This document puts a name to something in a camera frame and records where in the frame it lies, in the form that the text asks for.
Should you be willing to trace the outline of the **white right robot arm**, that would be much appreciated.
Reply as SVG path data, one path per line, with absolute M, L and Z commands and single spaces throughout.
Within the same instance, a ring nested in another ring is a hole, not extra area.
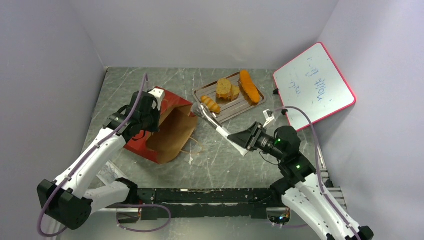
M 270 188 L 270 202 L 285 205 L 301 217 L 322 240 L 371 240 L 369 226 L 356 222 L 331 195 L 320 171 L 300 152 L 301 140 L 291 126 L 279 127 L 268 135 L 261 123 L 230 134 L 227 139 L 243 149 L 261 150 L 278 161 L 282 179 Z

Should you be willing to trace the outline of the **fake bread piece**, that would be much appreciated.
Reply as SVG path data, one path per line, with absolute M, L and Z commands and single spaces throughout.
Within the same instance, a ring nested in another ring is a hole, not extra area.
M 221 78 L 217 81 L 216 97 L 225 100 L 232 97 L 232 83 L 227 78 Z

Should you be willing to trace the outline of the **small striped fake bread roll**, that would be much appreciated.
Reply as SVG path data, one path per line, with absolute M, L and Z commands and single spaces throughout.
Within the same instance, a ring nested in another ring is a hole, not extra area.
M 201 96 L 200 101 L 206 105 L 210 112 L 216 114 L 221 112 L 221 107 L 211 97 L 203 95 Z

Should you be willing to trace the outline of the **round fake bread slice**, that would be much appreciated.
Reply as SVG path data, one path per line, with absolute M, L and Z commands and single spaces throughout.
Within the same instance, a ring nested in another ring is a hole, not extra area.
M 230 101 L 236 100 L 240 95 L 240 88 L 236 85 L 231 86 L 231 96 Z

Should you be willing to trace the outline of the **metal tongs white handle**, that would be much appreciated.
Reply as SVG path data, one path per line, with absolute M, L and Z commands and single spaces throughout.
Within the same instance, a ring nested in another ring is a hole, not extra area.
M 191 112 L 194 113 L 197 117 L 207 122 L 228 143 L 230 143 L 235 149 L 237 149 L 237 151 L 242 156 L 245 156 L 248 153 L 247 149 L 237 145 L 235 142 L 231 141 L 228 138 L 231 133 L 214 118 L 214 116 L 211 114 L 206 105 L 204 105 L 203 103 L 194 103 L 191 107 Z

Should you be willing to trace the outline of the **red paper bag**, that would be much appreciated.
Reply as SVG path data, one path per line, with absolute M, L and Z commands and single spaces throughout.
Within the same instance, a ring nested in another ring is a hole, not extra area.
M 158 132 L 143 132 L 131 139 L 124 149 L 162 165 L 173 161 L 183 150 L 197 127 L 198 117 L 192 103 L 168 90 L 164 91 Z

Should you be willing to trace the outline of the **long orange fake bread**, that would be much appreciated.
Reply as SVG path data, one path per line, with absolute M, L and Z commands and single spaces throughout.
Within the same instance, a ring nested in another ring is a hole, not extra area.
M 246 69 L 242 69 L 239 72 L 239 82 L 251 102 L 258 104 L 261 101 L 261 96 L 249 72 Z

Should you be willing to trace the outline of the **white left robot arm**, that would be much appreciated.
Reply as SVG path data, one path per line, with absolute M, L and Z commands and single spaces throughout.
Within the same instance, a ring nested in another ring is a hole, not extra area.
M 124 177 L 97 189 L 89 186 L 111 156 L 132 138 L 140 132 L 159 131 L 164 98 L 163 89 L 137 91 L 129 105 L 110 115 L 95 140 L 67 170 L 53 181 L 45 179 L 37 186 L 41 214 L 66 229 L 76 230 L 98 210 L 115 204 L 126 208 L 138 204 L 138 186 Z

